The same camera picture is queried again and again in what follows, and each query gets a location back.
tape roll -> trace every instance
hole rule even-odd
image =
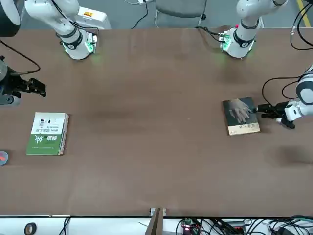
[[[8,161],[8,154],[4,151],[0,151],[0,166],[5,165]]]
[[[28,223],[24,228],[25,235],[33,235],[37,230],[37,225],[35,223]]]

gray floor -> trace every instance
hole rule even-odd
[[[146,13],[144,5],[130,5],[123,0],[79,0],[79,3],[83,7],[105,12],[113,29],[129,29]],[[236,13],[236,4],[236,0],[208,0],[205,11],[207,19],[201,24],[207,27],[238,24],[240,19]],[[148,11],[148,16],[138,24],[137,28],[155,27],[154,16],[156,8],[154,1],[148,3]],[[296,1],[289,0],[284,8],[262,17],[264,26],[291,27],[298,12],[299,8]],[[194,27],[197,25],[198,19],[182,19],[160,15],[158,22],[160,27]],[[48,26],[30,18],[27,13],[24,13],[22,28],[44,29],[48,28]]]

book cover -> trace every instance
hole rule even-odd
[[[28,155],[62,155],[67,132],[65,113],[35,113]]]
[[[252,112],[255,106],[251,97],[225,100],[223,107],[230,136],[260,132],[257,116]]]

wire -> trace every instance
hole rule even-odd
[[[221,219],[218,219],[217,220],[220,224],[221,224],[221,228],[224,229],[224,227],[227,229],[227,230],[230,230],[230,232],[232,234],[239,234],[240,232],[238,230],[236,230],[233,226],[231,226],[229,223],[225,222],[225,221],[222,221]]]
[[[26,55],[22,54],[21,52],[15,50],[14,48],[12,48],[11,46],[9,46],[8,44],[4,43],[3,41],[0,40],[0,43],[2,43],[3,45],[5,45],[7,48],[9,48],[10,50],[14,51],[15,53],[21,55],[22,57],[24,57],[25,59],[29,60],[31,63],[33,63],[34,65],[36,65],[38,68],[32,71],[26,71],[26,72],[15,72],[12,73],[12,76],[19,76],[19,75],[25,75],[25,74],[30,74],[30,73],[36,73],[38,72],[41,68],[39,66],[39,64],[37,64],[35,61],[33,61],[32,59],[30,59],[29,57],[27,57]]]
[[[200,230],[200,231],[199,231],[199,234],[201,234],[202,232],[205,232],[206,234],[209,234],[209,235],[210,235],[210,233],[209,233],[208,231],[206,231],[206,230]]]
[[[178,222],[178,224],[176,225],[175,235],[177,235],[177,230],[178,230],[179,224],[180,224],[182,221],[184,221],[184,220],[185,220],[185,219],[181,219],[181,220]]]
[[[306,9],[309,5],[310,5],[310,3],[308,3],[305,7],[303,7],[303,8],[299,11],[299,13],[298,13],[297,16],[295,17],[295,19],[294,19],[294,21],[293,21],[293,24],[292,24],[292,28],[291,28],[291,32],[290,32],[290,45],[291,45],[294,49],[296,49],[296,50],[312,50],[312,49],[313,49],[313,47],[312,47],[312,48],[297,48],[297,47],[295,47],[295,46],[293,45],[293,43],[292,43],[292,36],[294,35],[295,23],[296,23],[298,17],[300,16],[301,12],[302,12],[304,9]]]
[[[207,32],[208,34],[210,34],[211,37],[214,38],[215,41],[218,41],[219,43],[225,43],[225,41],[218,40],[217,38],[214,37],[214,35],[219,36],[220,35],[219,33],[212,32],[207,27],[197,26],[196,28],[200,28],[204,30],[205,32]]]
[[[298,81],[290,82],[290,83],[288,83],[287,85],[285,85],[285,86],[283,87],[283,89],[282,89],[282,96],[283,96],[284,98],[286,98],[286,99],[297,99],[297,98],[298,98],[298,97],[291,98],[291,97],[288,97],[288,96],[286,96],[286,95],[284,94],[285,88],[287,88],[288,86],[290,86],[290,85],[292,85],[292,84],[294,84],[294,83],[298,83]]]
[[[222,233],[219,233],[214,227],[216,226],[217,222],[214,222],[213,220],[211,220],[213,222],[213,225],[211,225],[208,221],[206,221],[205,219],[203,220],[205,223],[207,223],[208,225],[211,226],[211,229],[209,231],[209,233],[211,234],[212,229],[214,229],[215,232],[217,232],[217,234],[219,235],[224,235],[223,230],[221,230]]]
[[[297,231],[297,233],[298,233],[299,235],[300,235],[299,231],[300,231],[303,235],[305,235],[304,232],[303,232],[301,229],[304,229],[304,230],[307,232],[306,235],[309,235],[309,234],[310,234],[310,232],[309,232],[306,228],[311,228],[311,227],[313,227],[313,226],[300,226],[300,225],[296,224],[296,223],[299,222],[300,220],[296,219],[295,222],[293,222],[292,220],[293,220],[292,217],[291,217],[291,218],[288,218],[288,219],[284,219],[284,220],[277,220],[276,223],[274,224],[273,228],[271,228],[272,234],[273,234],[273,232],[276,232],[275,227],[276,227],[277,223],[279,223],[279,222],[285,223],[285,225],[280,226],[281,228],[284,228],[284,227],[286,227],[286,226],[292,226],[292,227],[294,227],[294,229]]]
[[[256,227],[258,227],[264,220],[266,220],[266,219],[261,219],[261,221],[259,223],[257,223],[251,231],[248,231],[247,234],[253,233],[254,230],[256,229]]]
[[[67,226],[70,222],[70,217],[65,218],[64,223],[63,223],[63,228],[60,231],[59,235],[61,235],[64,232],[64,235],[67,235]]]
[[[312,43],[308,42],[301,34],[301,31],[300,31],[300,23],[303,19],[303,17],[306,15],[306,13],[310,10],[310,8],[312,7],[313,5],[310,4],[309,8],[305,10],[304,14],[301,16],[299,22],[298,22],[298,25],[297,25],[297,31],[298,31],[298,34],[299,34],[299,37],[306,43],[306,44],[309,44],[310,46],[313,46]]]
[[[143,1],[145,2],[145,5],[146,5],[146,14],[145,14],[143,17],[141,17],[141,18],[137,21],[137,23],[136,23],[131,29],[136,28],[137,24],[138,24],[143,18],[145,18],[145,17],[148,15],[148,6],[147,6],[147,2],[146,2],[146,0],[143,0]]]
[[[138,4],[139,4],[139,2],[132,3],[132,2],[129,2],[129,1],[126,1],[126,0],[124,0],[124,2],[127,2],[127,3],[130,4],[130,5],[138,5]]]
[[[270,81],[272,81],[272,80],[280,80],[280,79],[296,79],[296,78],[300,78],[301,76],[302,76],[302,75],[297,76],[297,77],[275,77],[275,78],[271,78],[271,79],[267,80],[267,81],[263,84],[263,87],[262,87],[262,97],[263,97],[263,99],[264,99],[270,106],[273,106],[273,105],[265,98],[265,96],[264,96],[264,87],[265,87],[265,85],[266,85],[268,82],[270,82]]]
[[[146,227],[148,226],[148,225],[146,225],[146,224],[143,224],[143,223],[141,223],[141,222],[138,222],[138,223],[139,223],[139,224],[141,224],[141,225],[143,225],[143,226],[146,226]]]
[[[97,29],[98,33],[100,32],[99,28],[98,27],[85,27],[85,26],[81,26],[79,25],[77,22],[73,22],[72,20],[70,20],[69,18],[67,18],[64,14],[63,14],[63,11],[62,9],[58,6],[58,4],[54,1],[54,0],[51,0],[52,4],[55,6],[55,8],[58,10],[58,12],[61,14],[61,16],[63,16],[64,19],[66,19],[72,26],[74,27],[77,27],[77,28],[80,28],[80,29],[92,29],[92,28],[95,28]]]

table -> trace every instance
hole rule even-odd
[[[138,216],[157,206],[170,216],[312,213],[313,118],[294,131],[259,119],[261,133],[230,137],[222,112],[226,99],[264,103],[267,79],[311,64],[312,52],[289,46],[288,29],[261,30],[243,60],[196,29],[101,31],[96,54],[83,61],[70,59],[53,31],[5,41],[40,63],[34,77],[47,97],[24,94],[19,107],[0,110],[0,149],[9,153],[1,214]],[[33,68],[0,49],[15,70]],[[270,83],[267,98],[284,101],[287,82]],[[25,155],[35,112],[70,114],[63,156]]]

